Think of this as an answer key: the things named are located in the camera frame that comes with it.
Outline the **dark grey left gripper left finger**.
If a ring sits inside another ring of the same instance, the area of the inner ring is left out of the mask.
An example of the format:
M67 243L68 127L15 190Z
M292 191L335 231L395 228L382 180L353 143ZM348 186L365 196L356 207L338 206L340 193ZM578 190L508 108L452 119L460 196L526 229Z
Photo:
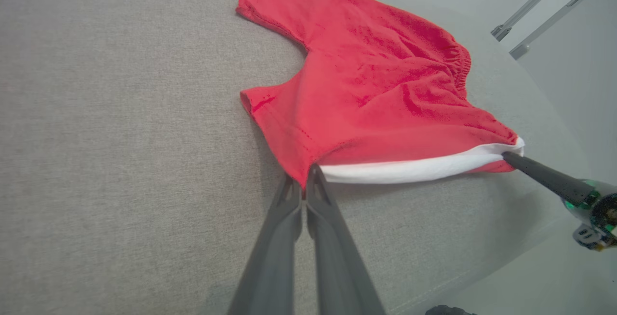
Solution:
M285 175L258 234L227 315L293 315L301 188Z

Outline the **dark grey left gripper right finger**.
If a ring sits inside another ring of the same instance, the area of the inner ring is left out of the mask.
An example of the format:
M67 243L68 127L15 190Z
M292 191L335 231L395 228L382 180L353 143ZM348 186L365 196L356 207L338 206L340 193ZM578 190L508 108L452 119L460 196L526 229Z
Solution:
M317 164L306 183L307 226L315 245L320 315L386 315L361 254Z

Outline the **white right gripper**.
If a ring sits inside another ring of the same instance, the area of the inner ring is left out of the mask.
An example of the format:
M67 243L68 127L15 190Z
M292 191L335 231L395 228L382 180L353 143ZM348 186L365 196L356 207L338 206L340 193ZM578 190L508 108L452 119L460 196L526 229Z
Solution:
M617 186L590 179L576 179L513 152L503 159L562 198L570 214L580 220L572 234L582 247L592 251L617 248Z

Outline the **red shirt with white trim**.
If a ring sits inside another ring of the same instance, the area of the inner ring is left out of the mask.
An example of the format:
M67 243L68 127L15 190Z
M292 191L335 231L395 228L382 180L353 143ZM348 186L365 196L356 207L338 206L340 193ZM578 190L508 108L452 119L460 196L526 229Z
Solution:
M401 184L512 171L524 141L470 104L471 56L447 30L376 0L239 0L238 14L307 51L290 80L241 92L284 171Z

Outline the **grey metal partition post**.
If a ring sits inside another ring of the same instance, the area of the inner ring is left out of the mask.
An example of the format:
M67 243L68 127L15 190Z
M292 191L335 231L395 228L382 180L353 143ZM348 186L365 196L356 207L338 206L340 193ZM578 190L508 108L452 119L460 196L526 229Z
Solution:
M491 35L515 60L530 50L531 43L584 0L528 0Z

